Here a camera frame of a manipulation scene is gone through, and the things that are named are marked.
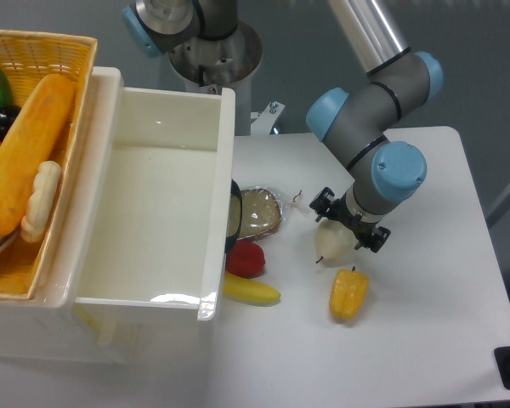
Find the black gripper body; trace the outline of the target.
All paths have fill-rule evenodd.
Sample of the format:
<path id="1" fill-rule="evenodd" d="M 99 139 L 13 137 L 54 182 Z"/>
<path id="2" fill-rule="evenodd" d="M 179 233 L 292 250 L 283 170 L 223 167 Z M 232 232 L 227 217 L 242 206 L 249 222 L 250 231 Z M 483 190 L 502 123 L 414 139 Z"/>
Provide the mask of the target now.
<path id="1" fill-rule="evenodd" d="M 353 232 L 356 238 L 371 236 L 374 230 L 374 224 L 365 223 L 361 219 L 361 215 L 353 215 L 349 211 L 344 199 L 336 199 L 332 202 L 330 207 L 330 220 L 337 221 L 345 226 Z"/>

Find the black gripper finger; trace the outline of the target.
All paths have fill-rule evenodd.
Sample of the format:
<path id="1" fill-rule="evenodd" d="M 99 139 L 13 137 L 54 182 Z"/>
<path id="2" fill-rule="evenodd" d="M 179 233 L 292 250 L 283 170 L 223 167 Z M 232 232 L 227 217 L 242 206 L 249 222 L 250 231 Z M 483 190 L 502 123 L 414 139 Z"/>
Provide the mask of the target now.
<path id="1" fill-rule="evenodd" d="M 391 231 L 384 227 L 375 225 L 361 226 L 354 232 L 354 236 L 357 238 L 354 249 L 359 250 L 363 247 L 371 252 L 378 253 L 390 235 Z"/>
<path id="2" fill-rule="evenodd" d="M 324 187 L 310 202 L 309 208 L 316 214 L 316 223 L 319 223 L 323 218 L 328 220 L 336 219 L 336 215 L 332 209 L 334 201 L 334 192 L 329 187 Z"/>

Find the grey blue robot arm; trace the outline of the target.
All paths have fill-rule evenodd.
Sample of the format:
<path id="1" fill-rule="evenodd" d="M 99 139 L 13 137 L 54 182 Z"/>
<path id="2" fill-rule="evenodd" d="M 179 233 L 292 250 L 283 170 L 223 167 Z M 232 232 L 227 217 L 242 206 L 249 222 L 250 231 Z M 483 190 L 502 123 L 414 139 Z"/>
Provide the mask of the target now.
<path id="1" fill-rule="evenodd" d="M 382 219 L 427 174 L 418 148 L 392 142 L 385 133 L 434 97 L 444 76 L 431 54 L 411 51 L 383 3 L 333 1 L 331 9 L 369 82 L 354 94 L 329 90 L 309 108 L 309 129 L 354 180 L 342 197 L 324 189 L 310 206 L 319 218 L 350 230 L 357 247 L 377 252 L 390 235 Z M 148 57 L 168 56 L 188 91 L 238 89 L 236 120 L 247 131 L 250 80 L 263 49 L 258 34 L 240 21 L 236 2 L 135 1 L 122 18 Z"/>

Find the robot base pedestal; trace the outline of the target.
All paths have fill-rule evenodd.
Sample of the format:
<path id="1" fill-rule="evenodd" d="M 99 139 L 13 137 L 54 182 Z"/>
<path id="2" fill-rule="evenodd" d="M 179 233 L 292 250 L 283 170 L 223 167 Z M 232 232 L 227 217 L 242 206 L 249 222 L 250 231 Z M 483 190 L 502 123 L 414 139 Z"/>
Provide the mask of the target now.
<path id="1" fill-rule="evenodd" d="M 235 134 L 251 133 L 252 78 L 263 57 L 259 35 L 239 22 L 228 37 L 210 41 L 194 37 L 171 52 L 172 68 L 190 93 L 221 94 L 224 88 L 235 92 Z"/>

